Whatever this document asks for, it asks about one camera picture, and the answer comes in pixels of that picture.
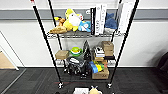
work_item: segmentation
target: black pole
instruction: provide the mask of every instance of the black pole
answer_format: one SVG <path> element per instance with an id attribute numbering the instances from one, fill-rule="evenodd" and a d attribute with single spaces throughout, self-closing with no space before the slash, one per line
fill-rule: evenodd
<path id="1" fill-rule="evenodd" d="M 56 21 L 54 19 L 54 11 L 53 11 L 53 8 L 52 8 L 52 5 L 51 5 L 51 0 L 48 0 L 48 3 L 49 3 L 49 6 L 50 6 L 50 11 L 51 11 L 51 15 L 52 15 L 52 20 L 54 22 L 54 26 L 56 27 Z M 59 42 L 59 46 L 60 46 L 60 49 L 62 50 L 62 46 L 61 46 L 61 41 L 60 41 L 60 37 L 59 37 L 59 34 L 57 34 L 57 38 L 58 38 L 58 42 Z M 65 64 L 65 60 L 63 60 L 64 62 L 64 72 L 66 71 L 66 64 Z"/>
<path id="2" fill-rule="evenodd" d="M 53 9 L 52 9 L 52 5 L 51 5 L 51 1 L 48 0 L 48 3 L 49 3 L 49 6 L 50 6 L 50 10 L 51 10 L 51 15 L 52 15 L 52 20 L 54 22 L 54 26 L 56 27 L 56 21 L 54 19 L 54 12 L 53 12 Z M 60 41 L 60 38 L 59 38 L 59 34 L 57 34 L 57 38 L 58 38 L 58 42 L 59 42 L 59 46 L 60 46 L 60 49 L 62 50 L 62 46 L 61 46 L 61 41 Z"/>
<path id="3" fill-rule="evenodd" d="M 128 24 L 128 27 L 127 27 L 127 31 L 126 31 L 126 34 L 125 34 L 125 36 L 124 36 L 124 40 L 123 40 L 123 43 L 122 43 L 122 46 L 121 46 L 121 49 L 120 49 L 120 52 L 119 52 L 119 55 L 118 55 L 118 58 L 117 58 L 117 61 L 116 61 L 116 65 L 115 65 L 115 68 L 114 68 L 114 71 L 113 71 L 113 75 L 112 75 L 111 80 L 110 80 L 110 84 L 112 84 L 112 80 L 113 80 L 115 71 L 116 71 L 116 69 L 117 69 L 118 62 L 119 62 L 119 60 L 120 60 L 121 53 L 122 53 L 122 51 L 123 51 L 123 48 L 124 48 L 126 39 L 127 39 L 127 37 L 128 37 L 129 29 L 130 29 L 130 27 L 131 27 L 131 24 L 132 24 L 132 21 L 133 21 L 133 18 L 134 18 L 134 15 L 135 15 L 135 12 L 136 12 L 136 8 L 137 8 L 137 6 L 138 6 L 138 3 L 139 3 L 139 0 L 136 0 L 135 5 L 134 5 L 134 8 L 133 8 L 133 10 L 132 10 L 132 14 L 131 14 L 130 20 L 129 20 L 129 24 Z"/>
<path id="4" fill-rule="evenodd" d="M 118 9 L 116 10 L 116 13 L 115 13 L 115 20 L 117 21 L 117 25 L 118 25 L 118 19 L 117 19 L 117 13 L 118 13 Z M 113 42 L 113 38 L 114 38 L 114 34 L 115 32 L 117 31 L 118 29 L 116 29 L 114 32 L 113 32 L 113 35 L 112 35 L 112 38 L 111 38 L 111 42 Z"/>
<path id="5" fill-rule="evenodd" d="M 53 64 L 54 64 L 54 66 L 55 66 L 55 69 L 56 69 L 56 72 L 57 72 L 59 81 L 60 81 L 60 83 L 62 83 L 61 77 L 60 77 L 60 75 L 59 75 L 59 72 L 58 72 L 58 69 L 57 69 L 57 66 L 56 66 L 56 63 L 55 63 L 55 60 L 54 60 L 54 57 L 53 57 L 53 54 L 52 54 L 50 45 L 49 45 L 49 42 L 48 42 L 48 40 L 47 40 L 47 36 L 46 36 L 45 31 L 44 31 L 44 28 L 43 28 L 43 24 L 42 24 L 42 22 L 41 22 L 41 19 L 40 19 L 39 13 L 38 13 L 38 10 L 37 10 L 36 6 L 33 6 L 33 9 L 34 9 L 34 12 L 35 12 L 35 14 L 36 14 L 36 17 L 37 17 L 37 20 L 38 20 L 38 22 L 39 22 L 39 25 L 40 25 L 40 27 L 41 27 L 41 31 L 42 31 L 42 33 L 43 33 L 44 40 L 46 41 L 48 50 L 49 50 L 49 52 L 50 52 L 50 55 L 51 55 Z"/>
<path id="6" fill-rule="evenodd" d="M 113 42 L 115 32 L 116 32 L 116 30 L 113 32 L 113 35 L 112 35 L 112 38 L 111 38 L 111 42 Z"/>

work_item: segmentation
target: metal wire shelf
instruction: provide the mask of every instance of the metal wire shelf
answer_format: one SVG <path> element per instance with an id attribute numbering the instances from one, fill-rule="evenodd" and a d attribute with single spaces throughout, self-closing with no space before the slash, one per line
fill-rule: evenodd
<path id="1" fill-rule="evenodd" d="M 57 34 L 50 34 L 49 32 L 46 34 L 48 39 L 57 38 Z M 112 37 L 113 34 L 105 32 L 104 34 L 100 34 L 98 36 L 91 35 L 89 32 L 81 32 L 81 31 L 68 31 L 64 34 L 59 34 L 60 38 L 90 38 L 90 37 Z M 124 36 L 125 33 L 114 33 L 114 37 Z"/>

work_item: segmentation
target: white wall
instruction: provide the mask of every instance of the white wall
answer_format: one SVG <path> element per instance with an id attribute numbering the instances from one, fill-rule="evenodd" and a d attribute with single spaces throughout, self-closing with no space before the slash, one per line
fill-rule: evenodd
<path id="1" fill-rule="evenodd" d="M 43 21 L 46 31 L 53 28 L 52 21 Z M 37 21 L 1 21 L 0 30 L 26 67 L 53 66 L 50 54 Z M 168 51 L 168 21 L 133 22 L 121 56 L 120 67 L 156 66 Z M 115 37 L 115 55 L 118 55 L 123 37 Z M 110 38 L 87 38 L 91 47 Z M 84 39 L 61 39 L 64 50 L 82 47 Z M 57 39 L 49 39 L 53 54 L 58 49 Z"/>
<path id="2" fill-rule="evenodd" d="M 123 2 L 134 2 L 135 0 L 122 0 Z M 49 9 L 48 0 L 35 0 L 39 9 Z M 54 9 L 89 9 L 97 3 L 107 3 L 108 8 L 117 8 L 119 0 L 51 0 Z M 138 9 L 167 9 L 167 0 L 139 0 Z M 0 3 L 0 9 L 3 10 L 32 10 L 30 0 L 3 0 Z"/>
<path id="3" fill-rule="evenodd" d="M 24 67 L 20 59 L 17 57 L 11 46 L 7 43 L 4 35 L 0 31 L 0 51 L 9 59 L 13 66 L 18 70 L 18 67 Z"/>

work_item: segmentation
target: gray floor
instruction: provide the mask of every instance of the gray floor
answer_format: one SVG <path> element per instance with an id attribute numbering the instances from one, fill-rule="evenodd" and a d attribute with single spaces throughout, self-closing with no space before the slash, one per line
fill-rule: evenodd
<path id="1" fill-rule="evenodd" d="M 24 68 L 0 69 L 0 93 L 2 93 L 22 72 Z"/>
<path id="2" fill-rule="evenodd" d="M 64 82 L 62 89 L 58 89 L 54 68 L 27 68 L 5 94 L 72 94 L 75 87 L 90 88 L 91 85 L 98 86 L 103 94 L 161 94 L 159 90 L 168 89 L 168 80 L 155 68 L 117 68 L 111 89 L 106 88 L 110 79 L 91 80 L 88 77 L 81 80 L 79 76 L 63 73 L 63 68 L 58 69 Z"/>

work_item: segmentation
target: plush toy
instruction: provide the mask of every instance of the plush toy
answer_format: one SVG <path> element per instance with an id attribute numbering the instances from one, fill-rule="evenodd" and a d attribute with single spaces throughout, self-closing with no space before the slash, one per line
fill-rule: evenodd
<path id="1" fill-rule="evenodd" d="M 81 21 L 78 27 L 79 31 L 87 31 L 87 32 L 91 32 L 90 30 L 91 28 L 91 22 L 90 21 Z"/>
<path id="2" fill-rule="evenodd" d="M 66 32 L 67 30 L 64 26 L 56 26 L 54 29 L 49 31 L 50 34 L 62 34 Z"/>
<path id="3" fill-rule="evenodd" d="M 67 31 L 71 31 L 73 28 L 73 25 L 69 23 L 69 19 L 64 22 L 63 26 L 66 27 Z"/>
<path id="4" fill-rule="evenodd" d="M 93 86 L 91 86 L 92 87 L 92 89 L 90 90 L 90 94 L 99 94 L 99 92 L 98 92 L 98 90 L 96 89 L 97 87 L 93 87 Z"/>
<path id="5" fill-rule="evenodd" d="M 106 13 L 105 28 L 117 29 L 117 22 L 113 19 L 114 13 Z"/>
<path id="6" fill-rule="evenodd" d="M 65 16 L 66 21 L 64 22 L 63 26 L 67 28 L 67 31 L 70 31 L 72 29 L 73 31 L 76 31 L 81 20 L 83 20 L 83 16 L 81 14 L 76 14 L 73 9 L 67 9 Z"/>
<path id="7" fill-rule="evenodd" d="M 62 33 L 66 33 L 67 30 L 66 30 L 66 27 L 63 26 L 63 23 L 65 22 L 65 19 L 64 18 L 61 18 L 61 17 L 54 17 L 54 19 L 56 21 L 59 21 L 59 24 L 52 30 L 49 31 L 50 34 L 62 34 Z"/>
<path id="8" fill-rule="evenodd" d="M 63 23 L 65 22 L 64 18 L 61 17 L 54 17 L 56 21 L 59 21 L 59 24 L 57 26 L 63 26 Z"/>
<path id="9" fill-rule="evenodd" d="M 73 9 L 67 9 L 67 10 L 66 10 L 66 12 L 65 12 L 65 17 L 66 17 L 66 19 L 69 19 L 69 15 L 70 15 L 71 13 L 75 13 Z"/>
<path id="10" fill-rule="evenodd" d="M 69 15 L 70 15 L 71 13 L 75 13 L 75 11 L 74 11 L 73 9 L 68 8 L 68 9 L 66 10 L 66 12 L 65 12 L 65 17 L 66 17 L 66 19 L 69 19 Z M 79 19 L 83 20 L 82 14 L 76 14 L 76 15 L 79 17 Z"/>
<path id="11" fill-rule="evenodd" d="M 73 31 L 76 31 L 78 29 L 78 26 L 81 22 L 81 19 L 75 14 L 75 13 L 71 13 L 69 15 L 69 23 L 71 23 L 73 25 Z"/>

